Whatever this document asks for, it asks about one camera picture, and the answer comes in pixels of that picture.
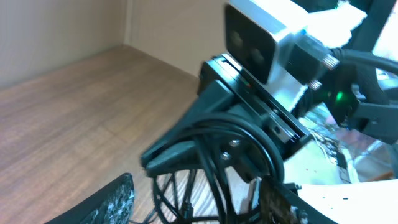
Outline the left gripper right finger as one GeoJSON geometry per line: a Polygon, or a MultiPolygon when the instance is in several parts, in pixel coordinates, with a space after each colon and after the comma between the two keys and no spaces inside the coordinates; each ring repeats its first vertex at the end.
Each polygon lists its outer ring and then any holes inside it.
{"type": "Polygon", "coordinates": [[[270,176],[261,180],[258,202],[259,223],[336,224],[270,176]]]}

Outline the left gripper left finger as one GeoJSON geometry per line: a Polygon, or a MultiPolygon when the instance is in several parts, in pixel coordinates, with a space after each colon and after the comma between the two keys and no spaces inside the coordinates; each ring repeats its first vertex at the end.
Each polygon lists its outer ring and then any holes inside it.
{"type": "Polygon", "coordinates": [[[132,174],[123,173],[47,224],[125,224],[134,206],[132,174]]]}

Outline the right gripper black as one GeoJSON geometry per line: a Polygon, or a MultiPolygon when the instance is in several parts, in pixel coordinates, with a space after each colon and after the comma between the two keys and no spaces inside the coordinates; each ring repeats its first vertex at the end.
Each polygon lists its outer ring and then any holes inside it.
{"type": "Polygon", "coordinates": [[[189,137],[195,123],[208,113],[225,109],[258,126],[260,137],[267,141],[267,153],[284,181],[284,161],[291,158],[311,140],[310,132],[294,118],[245,68],[229,54],[203,62],[200,69],[198,97],[163,136],[141,155],[141,166],[148,177],[166,173],[174,153],[168,149],[189,137]]]}

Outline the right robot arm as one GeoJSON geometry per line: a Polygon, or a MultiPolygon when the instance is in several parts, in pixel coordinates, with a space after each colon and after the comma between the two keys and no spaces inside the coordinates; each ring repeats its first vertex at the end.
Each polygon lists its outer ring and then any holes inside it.
{"type": "Polygon", "coordinates": [[[217,179],[231,166],[246,182],[282,182],[284,161],[311,138],[299,118],[320,103],[341,127],[397,141],[397,91],[383,90],[376,76],[396,73],[397,63],[325,46],[307,16],[293,1],[225,5],[227,52],[203,63],[197,99],[142,154],[149,177],[204,169],[217,179]]]}

